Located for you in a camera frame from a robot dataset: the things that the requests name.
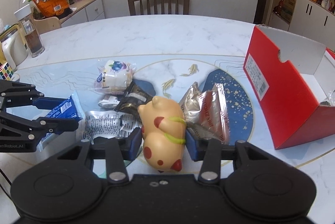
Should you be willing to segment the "silver brown snack bag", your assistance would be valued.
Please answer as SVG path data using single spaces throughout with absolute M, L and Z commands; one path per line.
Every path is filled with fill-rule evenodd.
M 185 121 L 195 122 L 200 112 L 198 83 L 194 82 L 179 102 Z

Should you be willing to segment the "blueberry bread package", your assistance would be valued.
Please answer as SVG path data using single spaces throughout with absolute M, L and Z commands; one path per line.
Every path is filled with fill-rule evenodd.
M 108 60 L 104 66 L 98 67 L 98 71 L 94 89 L 104 94 L 122 95 L 132 83 L 136 64 Z

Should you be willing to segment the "blue wafer snack packet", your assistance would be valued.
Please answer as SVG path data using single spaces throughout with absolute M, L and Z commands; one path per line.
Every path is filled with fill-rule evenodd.
M 47 115 L 47 118 L 74 118 L 76 121 L 83 120 L 85 113 L 80 104 L 77 92 L 75 91 L 70 97 L 63 100 L 60 104 L 56 105 Z M 40 151 L 56 139 L 60 133 L 47 133 L 38 144 Z

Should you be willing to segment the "rubik's cube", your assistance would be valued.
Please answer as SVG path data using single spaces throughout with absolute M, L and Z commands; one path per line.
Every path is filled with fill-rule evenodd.
M 1 65 L 1 67 L 0 67 L 0 78 L 1 78 L 1 80 L 11 81 L 11 79 L 13 77 L 13 74 L 14 74 L 13 70 L 7 62 L 5 62 L 4 64 Z

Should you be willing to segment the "silver foil printed pouch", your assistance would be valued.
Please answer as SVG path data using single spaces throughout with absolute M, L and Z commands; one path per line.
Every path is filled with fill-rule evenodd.
M 114 110 L 89 111 L 79 122 L 76 139 L 78 141 L 82 139 L 93 141 L 98 137 L 127 138 L 135 128 L 141 128 L 141 126 L 141 122 L 131 114 Z

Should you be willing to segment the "red cardboard shoe box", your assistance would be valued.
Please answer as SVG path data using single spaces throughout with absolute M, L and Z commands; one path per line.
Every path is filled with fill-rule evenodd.
M 275 149 L 334 134 L 334 52 L 297 34 L 256 25 L 244 71 Z

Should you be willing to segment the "glass bottle dark liquid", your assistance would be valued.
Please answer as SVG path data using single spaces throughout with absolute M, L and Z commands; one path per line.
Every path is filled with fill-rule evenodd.
M 23 34 L 31 56 L 33 58 L 39 56 L 45 50 L 45 48 L 36 29 L 30 5 L 27 4 L 20 8 L 14 13 L 14 15 L 23 30 Z

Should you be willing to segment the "silver red snack bag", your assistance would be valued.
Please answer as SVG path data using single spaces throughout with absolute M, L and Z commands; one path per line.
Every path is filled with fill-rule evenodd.
M 195 122 L 188 122 L 200 138 L 218 139 L 229 143 L 229 119 L 222 83 L 215 83 L 211 90 L 200 92 L 200 112 Z

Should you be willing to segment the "yellow spotted pig toy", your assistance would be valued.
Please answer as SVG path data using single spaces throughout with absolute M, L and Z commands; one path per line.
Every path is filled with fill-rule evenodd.
M 179 104 L 154 96 L 137 111 L 142 122 L 143 155 L 147 163 L 160 172 L 181 171 L 186 122 Z

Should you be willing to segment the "clear bag of black parts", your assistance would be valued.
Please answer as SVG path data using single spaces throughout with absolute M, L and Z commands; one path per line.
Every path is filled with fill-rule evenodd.
M 335 106 L 335 91 L 328 94 L 327 98 L 320 103 L 321 105 Z

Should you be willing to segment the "white low cabinet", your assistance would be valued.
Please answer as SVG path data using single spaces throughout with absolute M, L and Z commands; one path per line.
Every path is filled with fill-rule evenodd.
M 103 0 L 80 0 L 70 5 L 72 13 L 63 19 L 50 17 L 35 20 L 39 34 L 71 25 L 105 19 Z

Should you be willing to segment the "black gold snack packet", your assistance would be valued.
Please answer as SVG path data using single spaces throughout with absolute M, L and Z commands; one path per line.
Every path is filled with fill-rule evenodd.
M 123 97 L 114 111 L 131 114 L 141 121 L 137 108 L 150 102 L 153 97 L 140 88 L 134 81 L 124 91 Z

